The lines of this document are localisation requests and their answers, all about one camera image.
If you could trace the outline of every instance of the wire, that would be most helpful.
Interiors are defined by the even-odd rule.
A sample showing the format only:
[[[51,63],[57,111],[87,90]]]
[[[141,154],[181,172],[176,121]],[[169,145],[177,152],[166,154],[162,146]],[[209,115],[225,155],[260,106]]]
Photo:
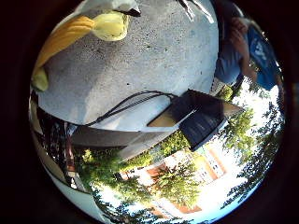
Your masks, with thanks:
[[[125,106],[125,107],[123,107],[121,109],[116,110],[118,107],[120,107],[121,105],[123,105],[128,100],[130,100],[130,99],[132,99],[132,98],[134,98],[136,96],[143,95],[143,94],[148,94],[148,93],[155,93],[155,94],[153,94],[151,96],[148,96],[148,97],[146,97],[146,98],[144,98],[142,100],[139,100],[137,102],[134,102],[134,103],[132,103],[130,105],[127,105],[127,106]],[[131,107],[133,107],[135,105],[139,105],[139,104],[141,104],[143,102],[146,102],[146,101],[148,101],[148,100],[150,100],[152,98],[155,98],[155,97],[158,97],[158,96],[163,96],[163,95],[167,96],[170,101],[172,101],[174,98],[178,97],[178,96],[176,96],[173,93],[166,93],[166,92],[162,92],[162,91],[140,91],[140,92],[134,93],[133,95],[130,95],[129,97],[125,98],[120,103],[118,103],[117,105],[115,105],[112,109],[108,110],[106,112],[106,114],[104,114],[103,116],[97,118],[95,121],[87,123],[87,124],[79,124],[78,126],[90,127],[90,126],[92,126],[92,125],[94,125],[96,123],[99,123],[102,120],[107,119],[107,118],[109,118],[109,117],[111,117],[113,115],[116,115],[116,114],[118,114],[118,113],[120,113],[120,112],[122,112],[122,111],[124,111],[124,110],[126,110],[128,108],[131,108]]]

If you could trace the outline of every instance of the leaves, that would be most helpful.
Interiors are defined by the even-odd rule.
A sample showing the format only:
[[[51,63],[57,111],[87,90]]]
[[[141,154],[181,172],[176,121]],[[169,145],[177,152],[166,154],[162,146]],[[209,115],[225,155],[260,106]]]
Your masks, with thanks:
[[[243,164],[250,159],[252,148],[255,145],[255,139],[248,134],[252,127],[252,118],[253,109],[247,109],[245,112],[229,119],[228,125],[220,131],[220,136],[224,139],[224,150],[233,150],[239,164]]]
[[[222,208],[236,199],[239,203],[242,202],[249,192],[261,183],[275,158],[283,134],[284,118],[278,115],[278,108],[272,103],[269,104],[269,110],[264,117],[267,118],[266,124],[256,132],[259,135],[257,137],[258,148],[237,176],[245,177],[247,182],[230,190],[229,199]]]
[[[199,195],[200,183],[194,179],[195,165],[180,163],[173,169],[161,169],[154,177],[154,194],[172,203],[192,208]]]

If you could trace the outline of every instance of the green tree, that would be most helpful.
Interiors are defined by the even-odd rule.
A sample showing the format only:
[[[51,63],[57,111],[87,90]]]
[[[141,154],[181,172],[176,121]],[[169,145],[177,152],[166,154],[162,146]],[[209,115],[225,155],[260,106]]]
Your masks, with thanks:
[[[233,90],[229,86],[225,85],[221,91],[217,94],[217,97],[225,101],[231,101],[233,96]]]
[[[154,194],[172,203],[192,208],[197,202],[201,184],[194,179],[195,171],[192,162],[180,163],[173,169],[161,169],[154,177]]]
[[[222,208],[236,199],[239,203],[242,202],[249,192],[261,183],[275,158],[283,134],[284,119],[278,114],[278,109],[272,103],[269,104],[269,110],[263,116],[267,119],[267,122],[256,131],[259,134],[257,138],[258,149],[240,174],[237,175],[237,177],[245,177],[247,182],[230,190],[228,193],[229,199],[223,204]]]
[[[177,217],[159,221],[160,216],[156,216],[152,213],[152,208],[140,209],[135,212],[129,211],[129,206],[133,205],[129,202],[122,202],[119,206],[114,207],[111,203],[106,203],[102,200],[99,191],[95,192],[94,201],[102,212],[105,213],[105,217],[108,218],[112,223],[130,223],[130,224],[146,224],[146,223],[157,223],[157,224],[171,224],[181,223],[188,224],[190,221],[179,220]]]
[[[161,143],[161,151],[165,157],[182,150],[183,148],[190,148],[190,144],[182,131],[178,130],[168,137],[166,137]]]
[[[148,189],[140,185],[136,177],[119,180],[115,190],[120,194],[120,199],[128,203],[149,203],[152,200]]]
[[[248,161],[252,155],[255,140],[248,134],[248,130],[252,128],[252,117],[253,109],[247,109],[229,119],[228,124],[220,131],[220,137],[224,140],[224,149],[233,150],[239,164]]]
[[[124,161],[121,163],[122,171],[133,170],[136,167],[144,167],[149,166],[152,163],[152,155],[150,155],[150,151],[145,151],[133,158],[129,161]]]

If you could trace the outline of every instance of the gray sidewalk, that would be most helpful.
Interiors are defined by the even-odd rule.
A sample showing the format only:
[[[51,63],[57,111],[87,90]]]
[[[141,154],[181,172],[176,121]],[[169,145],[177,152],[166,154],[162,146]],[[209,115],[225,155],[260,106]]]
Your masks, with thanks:
[[[139,91],[209,93],[219,43],[210,2],[201,1],[213,15],[212,24],[193,5],[196,17],[190,22],[177,1],[137,2],[141,17],[131,18],[123,40],[105,42],[88,34],[49,60],[50,87],[38,94],[45,111],[59,119],[87,123]],[[95,127],[149,131],[148,121],[168,105],[166,97],[158,97]]]

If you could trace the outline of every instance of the hand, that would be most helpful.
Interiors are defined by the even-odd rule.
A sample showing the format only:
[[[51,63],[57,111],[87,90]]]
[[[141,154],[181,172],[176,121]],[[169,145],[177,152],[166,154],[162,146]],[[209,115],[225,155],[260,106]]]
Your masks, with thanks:
[[[232,42],[235,50],[237,50],[243,59],[249,59],[249,45],[244,36],[235,28],[232,28],[230,41]]]
[[[249,30],[250,21],[246,18],[233,17],[231,20],[232,26],[237,29],[242,35]]]

